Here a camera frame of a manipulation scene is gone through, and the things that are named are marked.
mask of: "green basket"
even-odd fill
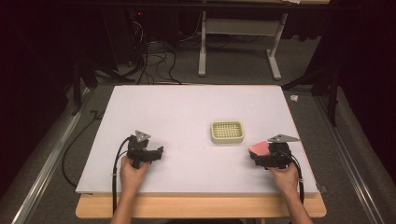
[[[214,121],[210,131],[214,144],[235,144],[244,140],[244,130],[239,121]]]

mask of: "white metal stand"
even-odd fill
[[[282,14],[280,21],[248,21],[208,19],[206,12],[202,12],[201,50],[199,56],[198,76],[206,75],[206,34],[225,35],[269,35],[274,36],[274,44],[266,51],[275,80],[280,80],[281,75],[277,67],[275,53],[285,27],[287,13]]]

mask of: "white table surface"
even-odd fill
[[[244,141],[213,144],[216,120],[239,120]],[[76,192],[111,192],[116,153],[135,130],[151,135],[148,150],[164,147],[141,193],[277,193],[271,173],[254,164],[248,148],[279,133],[300,138],[278,86],[118,86]],[[289,146],[302,166],[305,193],[318,193],[302,143]]]

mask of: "forearm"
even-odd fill
[[[134,206],[135,194],[122,193],[111,224],[131,224],[131,213]]]
[[[286,206],[289,210],[290,220],[292,224],[310,224],[313,223],[311,217],[306,213],[300,197],[297,192],[284,194]]]

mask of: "red sponge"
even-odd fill
[[[248,150],[250,152],[255,153],[258,156],[266,156],[270,154],[270,150],[268,149],[269,144],[266,141],[260,142],[259,144],[256,144],[252,147],[250,147]]]

